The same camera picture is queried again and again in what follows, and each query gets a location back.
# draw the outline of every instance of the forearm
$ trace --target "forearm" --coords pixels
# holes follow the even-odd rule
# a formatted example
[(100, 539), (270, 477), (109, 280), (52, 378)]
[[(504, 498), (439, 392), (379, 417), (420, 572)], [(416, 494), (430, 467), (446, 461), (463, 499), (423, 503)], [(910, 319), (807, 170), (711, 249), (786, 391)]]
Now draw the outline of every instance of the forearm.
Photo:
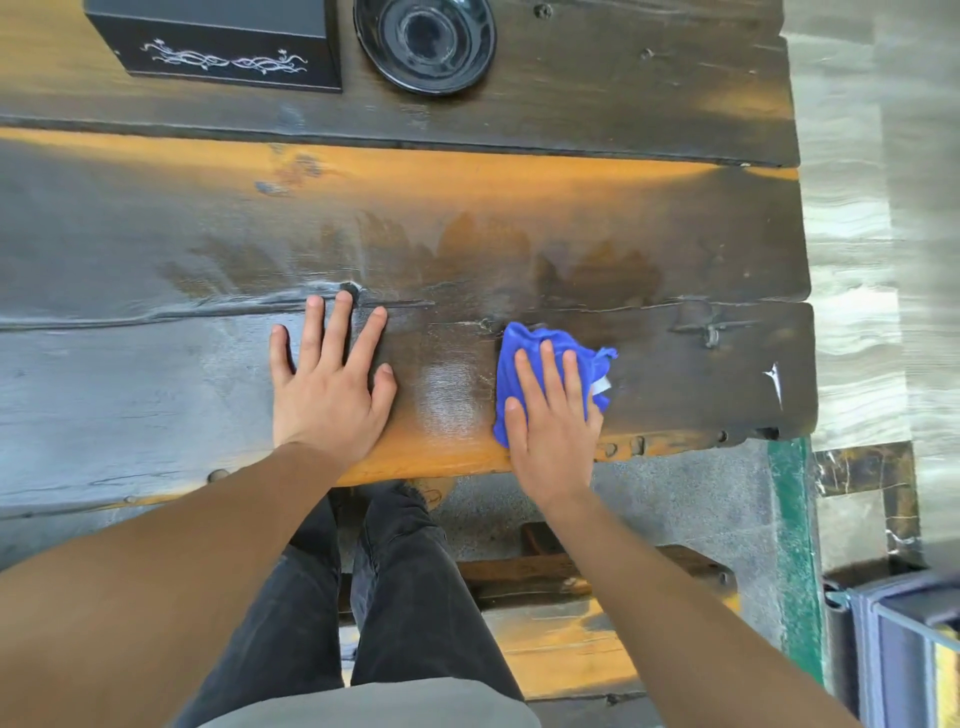
[(318, 458), (286, 446), (0, 574), (0, 714), (20, 725), (169, 720), (338, 476)]
[(630, 654), (670, 728), (858, 723), (590, 491), (544, 515)]

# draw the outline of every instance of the right hand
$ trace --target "right hand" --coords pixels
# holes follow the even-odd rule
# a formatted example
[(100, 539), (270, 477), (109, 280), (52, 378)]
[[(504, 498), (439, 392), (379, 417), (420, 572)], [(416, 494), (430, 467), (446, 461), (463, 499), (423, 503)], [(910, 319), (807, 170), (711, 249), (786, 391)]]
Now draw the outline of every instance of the right hand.
[(584, 416), (584, 394), (575, 352), (564, 352), (564, 380), (557, 371), (550, 341), (540, 344), (540, 358), (543, 389), (526, 352), (516, 353), (516, 373), (527, 412), (524, 416), (523, 405), (517, 398), (507, 398), (504, 421), (516, 479), (523, 492), (545, 513), (555, 503), (589, 490), (603, 415), (593, 397), (588, 397)]

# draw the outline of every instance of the white floral pattern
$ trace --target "white floral pattern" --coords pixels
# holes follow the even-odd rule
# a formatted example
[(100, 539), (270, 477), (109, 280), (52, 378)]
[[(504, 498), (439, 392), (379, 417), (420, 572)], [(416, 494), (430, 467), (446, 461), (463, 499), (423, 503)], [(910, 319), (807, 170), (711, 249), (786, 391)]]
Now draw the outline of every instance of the white floral pattern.
[(140, 50), (153, 53), (151, 58), (154, 61), (163, 61), (171, 65), (196, 65), (204, 71), (208, 71), (210, 68), (223, 68), (228, 65), (259, 71), (264, 76), (277, 71), (282, 71), (283, 73), (300, 73), (306, 70), (306, 59), (296, 55), (288, 56), (287, 52), (282, 48), (277, 51), (278, 58), (275, 59), (269, 58), (268, 56), (222, 59), (219, 56), (198, 53), (197, 51), (175, 51), (160, 38), (155, 38), (153, 42), (144, 43)]

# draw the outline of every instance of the hand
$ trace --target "hand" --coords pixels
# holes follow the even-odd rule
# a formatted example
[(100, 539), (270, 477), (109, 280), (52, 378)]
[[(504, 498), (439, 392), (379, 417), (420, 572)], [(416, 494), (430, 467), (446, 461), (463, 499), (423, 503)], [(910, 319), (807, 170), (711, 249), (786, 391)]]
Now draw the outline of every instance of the hand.
[(383, 306), (373, 310), (344, 365), (352, 306), (351, 295), (340, 291), (324, 335), (324, 300), (320, 296), (306, 300), (295, 374), (287, 355), (287, 329), (274, 326), (270, 334), (274, 447), (302, 443), (322, 452), (342, 471), (370, 452), (387, 423), (396, 394), (389, 364), (376, 370), (372, 393), (367, 386), (373, 350), (387, 324)]
[(514, 362), (527, 414), (524, 417), (523, 405), (516, 397), (509, 397), (504, 421), (516, 479), (523, 492), (545, 512), (553, 503), (589, 490), (603, 415), (593, 397), (588, 397), (588, 415), (584, 417), (584, 393), (575, 352), (564, 352), (565, 388), (550, 341), (540, 344), (540, 358), (543, 389), (526, 352), (516, 353)]

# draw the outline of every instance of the gray shirt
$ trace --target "gray shirt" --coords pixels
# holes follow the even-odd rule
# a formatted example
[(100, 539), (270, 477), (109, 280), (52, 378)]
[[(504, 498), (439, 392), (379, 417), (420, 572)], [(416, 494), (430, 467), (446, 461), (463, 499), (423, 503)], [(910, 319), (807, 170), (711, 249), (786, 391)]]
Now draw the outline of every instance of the gray shirt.
[(526, 705), (453, 677), (373, 683), (264, 700), (204, 728), (540, 728)]

